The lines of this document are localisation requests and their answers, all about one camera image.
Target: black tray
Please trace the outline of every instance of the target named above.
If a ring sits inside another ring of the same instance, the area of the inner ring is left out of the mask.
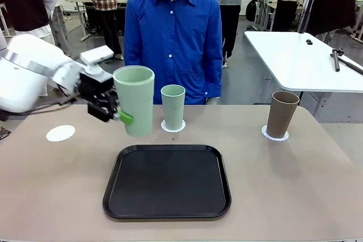
[[[230,205],[222,155],[202,145],[125,148],[103,197],[117,219],[217,218]]]

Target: green cup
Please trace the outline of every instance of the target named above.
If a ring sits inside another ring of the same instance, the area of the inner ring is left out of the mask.
[[[179,130],[183,125],[185,88],[180,85],[167,85],[161,89],[165,127],[168,130]]]
[[[119,114],[127,134],[142,137],[151,133],[154,72],[144,66],[124,66],[115,70],[113,80],[121,106]]]

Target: tray rim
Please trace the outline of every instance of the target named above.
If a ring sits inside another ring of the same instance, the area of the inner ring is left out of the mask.
[[[219,166],[219,170],[220,170],[220,174],[222,177],[222,187],[223,187],[223,191],[224,191],[224,195],[226,198],[226,205],[225,207],[218,213],[213,214],[213,215],[200,215],[200,216],[119,216],[114,214],[110,209],[109,209],[109,199],[111,197],[112,191],[113,191],[113,185],[115,183],[115,179],[118,176],[119,170],[120,170],[120,163],[122,161],[122,157],[124,157],[126,154],[136,151],[139,147],[143,147],[145,149],[145,147],[148,147],[149,149],[151,147],[173,147],[173,148],[177,148],[177,150],[182,150],[183,147],[188,146],[193,147],[195,150],[201,150],[201,148],[203,147],[204,149],[211,151],[213,153],[215,153],[216,157],[218,158],[218,166]],[[105,193],[103,196],[103,200],[102,200],[102,206],[103,206],[103,210],[105,211],[105,213],[110,216],[111,218],[114,219],[126,219],[126,220],[132,220],[132,219],[216,219],[219,218],[221,216],[223,216],[224,214],[226,214],[229,210],[229,208],[231,207],[231,203],[232,203],[232,197],[231,197],[231,192],[230,192],[230,188],[229,188],[229,183],[228,183],[228,179],[227,179],[227,173],[226,173],[226,168],[225,168],[225,164],[224,164],[224,160],[223,160],[223,156],[222,154],[214,147],[209,146],[209,145],[131,145],[128,146],[126,148],[124,148],[123,150],[121,150],[116,157],[115,163],[113,164],[112,167],[112,171],[109,177],[109,180],[107,182],[107,186],[105,189]]]

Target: white coaster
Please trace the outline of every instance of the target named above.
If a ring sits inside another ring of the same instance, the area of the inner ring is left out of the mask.
[[[163,120],[163,122],[161,122],[161,128],[164,130],[164,131],[167,131],[168,133],[178,133],[182,130],[184,130],[185,128],[185,121],[183,120],[183,123],[181,125],[181,128],[179,130],[168,130],[165,126],[165,120]]]
[[[262,134],[264,136],[266,136],[270,140],[281,142],[281,141],[285,141],[285,140],[287,140],[289,138],[289,132],[288,131],[286,131],[284,137],[282,137],[282,138],[273,138],[273,137],[271,137],[270,135],[267,134],[266,130],[267,130],[267,125],[264,125],[262,127],[262,129],[261,129],[261,132],[262,132]]]
[[[75,127],[70,125],[64,125],[55,127],[47,133],[47,140],[50,142],[61,142],[67,140],[75,133]]]

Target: button-up shirt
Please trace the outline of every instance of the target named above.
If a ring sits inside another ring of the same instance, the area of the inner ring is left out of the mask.
[[[161,88],[185,88],[185,104],[221,96],[222,27],[217,0],[129,0],[125,64],[155,73],[154,103]]]

